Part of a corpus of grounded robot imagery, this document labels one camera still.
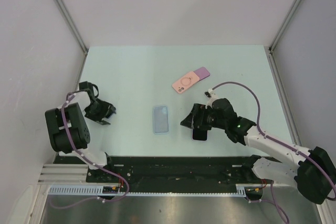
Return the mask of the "light blue phone case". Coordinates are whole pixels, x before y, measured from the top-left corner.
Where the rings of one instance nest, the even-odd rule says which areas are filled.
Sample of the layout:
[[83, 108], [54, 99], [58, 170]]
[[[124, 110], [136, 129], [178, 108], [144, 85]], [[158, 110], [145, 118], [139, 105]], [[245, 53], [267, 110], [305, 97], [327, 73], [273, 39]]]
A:
[[156, 106], [153, 108], [153, 132], [154, 134], [167, 134], [169, 132], [167, 106]]

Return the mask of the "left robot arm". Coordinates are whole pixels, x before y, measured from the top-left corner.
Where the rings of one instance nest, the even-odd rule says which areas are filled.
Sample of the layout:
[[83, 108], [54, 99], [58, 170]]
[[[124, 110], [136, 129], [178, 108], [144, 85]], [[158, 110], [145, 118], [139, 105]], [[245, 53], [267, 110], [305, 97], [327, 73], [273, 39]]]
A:
[[68, 93], [66, 101], [45, 112], [45, 120], [52, 149], [59, 154], [72, 154], [105, 182], [115, 178], [116, 169], [108, 164], [107, 154], [89, 149], [91, 136], [86, 119], [99, 125], [109, 125], [116, 114], [115, 106], [99, 98], [99, 88], [88, 81], [79, 83], [78, 90]]

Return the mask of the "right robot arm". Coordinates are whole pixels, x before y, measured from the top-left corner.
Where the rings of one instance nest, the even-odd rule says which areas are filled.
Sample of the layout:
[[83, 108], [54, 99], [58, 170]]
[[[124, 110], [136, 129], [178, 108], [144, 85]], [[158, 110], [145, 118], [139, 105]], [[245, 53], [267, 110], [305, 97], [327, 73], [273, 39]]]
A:
[[335, 165], [326, 150], [287, 144], [262, 131], [259, 125], [237, 115], [231, 103], [216, 99], [211, 104], [194, 104], [191, 112], [180, 122], [181, 126], [207, 137], [213, 128], [224, 130], [234, 143], [258, 149], [274, 162], [256, 158], [253, 164], [242, 169], [243, 179], [254, 183], [257, 179], [275, 180], [295, 187], [309, 201], [322, 204], [335, 192]]

